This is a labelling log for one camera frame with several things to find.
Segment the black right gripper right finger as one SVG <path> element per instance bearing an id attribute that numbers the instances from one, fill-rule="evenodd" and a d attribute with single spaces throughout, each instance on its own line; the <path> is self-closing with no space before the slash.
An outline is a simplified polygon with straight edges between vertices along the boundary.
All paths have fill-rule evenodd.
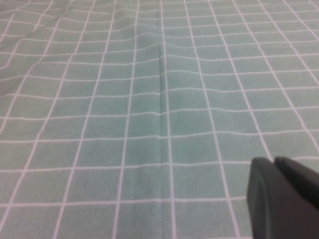
<path id="1" fill-rule="evenodd" d="M 288 157 L 275 157 L 274 164 L 298 194 L 319 209 L 319 174 Z"/>

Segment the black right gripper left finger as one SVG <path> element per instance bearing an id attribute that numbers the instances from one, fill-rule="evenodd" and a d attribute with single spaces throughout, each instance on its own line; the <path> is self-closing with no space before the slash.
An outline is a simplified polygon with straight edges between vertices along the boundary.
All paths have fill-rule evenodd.
<path id="1" fill-rule="evenodd" d="M 255 239 L 317 239 L 319 210 L 264 157 L 252 159 L 247 204 Z"/>

